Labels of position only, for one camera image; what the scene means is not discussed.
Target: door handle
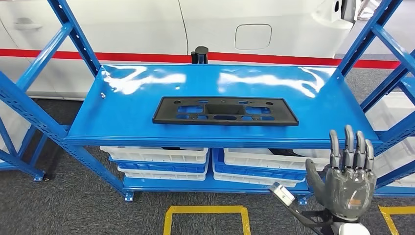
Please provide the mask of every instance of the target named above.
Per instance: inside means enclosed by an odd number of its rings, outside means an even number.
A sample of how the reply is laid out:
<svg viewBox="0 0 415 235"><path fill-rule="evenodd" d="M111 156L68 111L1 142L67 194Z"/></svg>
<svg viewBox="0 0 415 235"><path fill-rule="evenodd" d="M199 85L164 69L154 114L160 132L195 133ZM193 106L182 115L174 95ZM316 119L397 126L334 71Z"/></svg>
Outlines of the door handle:
<svg viewBox="0 0 415 235"><path fill-rule="evenodd" d="M19 31L38 30L41 27L43 27L41 24L34 23L27 17L17 18L16 22L14 22L14 28Z"/></svg>

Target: floor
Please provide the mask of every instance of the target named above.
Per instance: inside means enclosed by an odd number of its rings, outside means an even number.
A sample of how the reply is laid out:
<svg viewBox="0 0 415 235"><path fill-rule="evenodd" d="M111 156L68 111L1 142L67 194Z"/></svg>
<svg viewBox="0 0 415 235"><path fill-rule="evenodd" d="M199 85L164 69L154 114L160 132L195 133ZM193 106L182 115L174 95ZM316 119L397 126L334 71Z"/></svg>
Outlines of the floor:
<svg viewBox="0 0 415 235"><path fill-rule="evenodd" d="M413 30L403 28L415 16L409 9L414 0L405 0L407 7L400 7L391 18L387 29L406 48L413 48L410 40ZM336 57L342 57L356 38L365 22L358 22ZM366 59L394 59L380 42L374 41L363 56ZM347 82L356 98L362 101L388 74L388 70L354 69ZM37 100L61 124L71 124L81 105L77 101ZM39 135L26 152L33 152ZM97 147L87 149L112 173L121 175L116 165L108 161L106 153ZM18 172L0 172L0 234L2 235L135 235L162 234L164 217L168 208L187 205L242 205L248 209L251 234L308 235L310 230L295 220L271 195L221 194L221 193L136 193L134 202L123 198L97 176L87 170L52 141L41 153L37 168L51 174L48 182L34 183ZM412 198L375 198L362 223L371 234L391 234L378 206L397 207L415 204ZM319 207L311 198L307 209ZM400 235L415 231L415 214L392 215ZM224 214L175 214L171 234L243 234L239 213Z"/></svg>

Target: yellow floor marking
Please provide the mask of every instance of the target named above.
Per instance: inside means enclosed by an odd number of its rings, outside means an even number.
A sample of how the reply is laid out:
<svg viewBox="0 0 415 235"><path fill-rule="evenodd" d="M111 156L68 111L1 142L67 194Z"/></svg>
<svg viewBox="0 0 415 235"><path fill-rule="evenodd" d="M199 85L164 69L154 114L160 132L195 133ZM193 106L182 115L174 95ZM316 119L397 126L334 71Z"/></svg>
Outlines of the yellow floor marking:
<svg viewBox="0 0 415 235"><path fill-rule="evenodd" d="M164 219L164 235L171 234L171 223L173 214L195 214L195 213L241 213L242 230L244 235L251 235L249 227L248 210L243 206L171 206Z"/></svg>
<svg viewBox="0 0 415 235"><path fill-rule="evenodd" d="M393 223L391 215L393 214L415 214L415 207L381 207L378 206L386 224L389 227L392 235L399 235L398 229L396 229Z"/></svg>

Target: shelving unit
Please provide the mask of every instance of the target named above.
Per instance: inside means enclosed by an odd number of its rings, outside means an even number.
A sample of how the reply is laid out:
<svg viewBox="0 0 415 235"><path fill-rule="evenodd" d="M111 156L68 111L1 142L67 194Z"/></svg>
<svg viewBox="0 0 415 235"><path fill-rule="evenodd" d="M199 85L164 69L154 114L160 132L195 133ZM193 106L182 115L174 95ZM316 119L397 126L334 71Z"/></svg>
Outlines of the shelving unit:
<svg viewBox="0 0 415 235"><path fill-rule="evenodd" d="M35 164L47 140L46 135L42 135L35 149L35 152L30 158L29 163L26 163L22 160L23 154L26 151L27 147L29 146L30 141L32 140L32 137L35 134L35 132L36 132L36 127L31 125L26 135L24 136L20 149L16 151L10 139L10 136L7 133L7 130L4 127L4 124L0 118L0 135L3 138L7 146L7 150L9 152L9 153L6 153L5 151L0 149L0 159L3 160L3 162L0 162L0 171L20 170L22 172L25 172L31 175L33 177L33 181L41 181L44 179L45 173L41 170L36 169Z"/></svg>
<svg viewBox="0 0 415 235"><path fill-rule="evenodd" d="M95 172L126 201L134 191L207 191L266 193L266 186L216 181L209 166L205 181L133 179L111 174L82 146L166 146L217 148L329 148L328 131L339 134L352 125L361 130L380 154L415 132L415 113L388 131L375 132L365 112L399 86L414 101L414 53L405 52L383 29L402 0L383 0L338 67L241 65L101 65L65 0L48 0L62 28L16 84L0 73L0 99ZM95 81L69 131L59 125L24 92L69 36ZM345 83L371 41L378 37L401 61L385 81L361 104ZM153 124L163 96L282 97L299 120L298 126L204 126ZM415 161L377 181L376 195L413 196L415 188L383 187L415 172ZM307 182L289 190L309 195Z"/></svg>

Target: black cylindrical object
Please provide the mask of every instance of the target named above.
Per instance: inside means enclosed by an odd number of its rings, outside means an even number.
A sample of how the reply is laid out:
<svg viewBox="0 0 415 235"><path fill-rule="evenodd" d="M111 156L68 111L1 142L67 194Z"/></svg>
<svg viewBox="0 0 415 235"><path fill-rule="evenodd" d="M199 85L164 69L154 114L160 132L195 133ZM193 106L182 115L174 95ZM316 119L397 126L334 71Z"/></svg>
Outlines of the black cylindrical object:
<svg viewBox="0 0 415 235"><path fill-rule="evenodd" d="M191 52L192 64L207 64L209 49L204 46L196 47L195 51Z"/></svg>

